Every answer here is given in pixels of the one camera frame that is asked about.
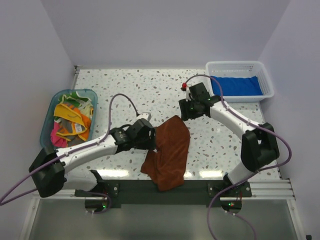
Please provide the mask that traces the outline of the blue towel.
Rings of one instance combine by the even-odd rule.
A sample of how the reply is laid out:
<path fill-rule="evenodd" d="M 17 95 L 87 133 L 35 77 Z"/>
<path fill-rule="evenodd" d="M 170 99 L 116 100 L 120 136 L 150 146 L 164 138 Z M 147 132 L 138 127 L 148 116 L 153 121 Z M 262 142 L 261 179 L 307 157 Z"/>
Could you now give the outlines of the blue towel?
<path fill-rule="evenodd" d="M 217 77 L 212 76 L 220 85 L 223 96 L 262 96 L 263 92 L 257 76 Z"/>

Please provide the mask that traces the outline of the brown towel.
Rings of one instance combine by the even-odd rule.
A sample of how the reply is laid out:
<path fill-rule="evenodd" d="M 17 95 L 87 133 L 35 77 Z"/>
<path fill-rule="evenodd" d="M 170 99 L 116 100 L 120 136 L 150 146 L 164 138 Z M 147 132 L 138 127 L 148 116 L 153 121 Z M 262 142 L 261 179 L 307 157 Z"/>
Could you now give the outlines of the brown towel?
<path fill-rule="evenodd" d="M 156 151 L 149 150 L 140 171 L 150 177 L 160 192 L 184 184 L 190 132 L 175 115 L 155 130 Z"/>

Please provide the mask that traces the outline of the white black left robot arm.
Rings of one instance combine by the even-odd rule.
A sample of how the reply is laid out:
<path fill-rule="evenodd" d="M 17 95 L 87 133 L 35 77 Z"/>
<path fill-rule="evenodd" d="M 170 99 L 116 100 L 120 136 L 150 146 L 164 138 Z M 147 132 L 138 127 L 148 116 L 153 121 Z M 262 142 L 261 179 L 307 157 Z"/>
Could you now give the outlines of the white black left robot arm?
<path fill-rule="evenodd" d="M 47 198 L 63 189 L 66 175 L 73 169 L 103 156 L 131 149 L 154 150 L 156 128 L 145 118 L 132 125 L 108 129 L 104 135 L 72 147 L 42 148 L 28 171 L 40 197 Z"/>

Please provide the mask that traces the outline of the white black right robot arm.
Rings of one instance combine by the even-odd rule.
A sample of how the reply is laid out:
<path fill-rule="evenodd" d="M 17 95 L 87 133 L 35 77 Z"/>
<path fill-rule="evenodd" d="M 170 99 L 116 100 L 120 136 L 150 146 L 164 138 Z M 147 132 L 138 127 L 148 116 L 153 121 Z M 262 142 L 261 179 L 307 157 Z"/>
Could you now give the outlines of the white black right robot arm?
<path fill-rule="evenodd" d="M 202 82 L 190 87 L 184 82 L 181 90 L 185 92 L 185 98 L 178 102 L 183 121 L 207 116 L 223 124 L 241 140 L 240 163 L 223 177 L 222 189 L 227 196 L 235 196 L 241 190 L 239 182 L 248 180 L 280 156 L 271 124 L 251 121 L 235 111 L 223 97 L 211 96 Z"/>

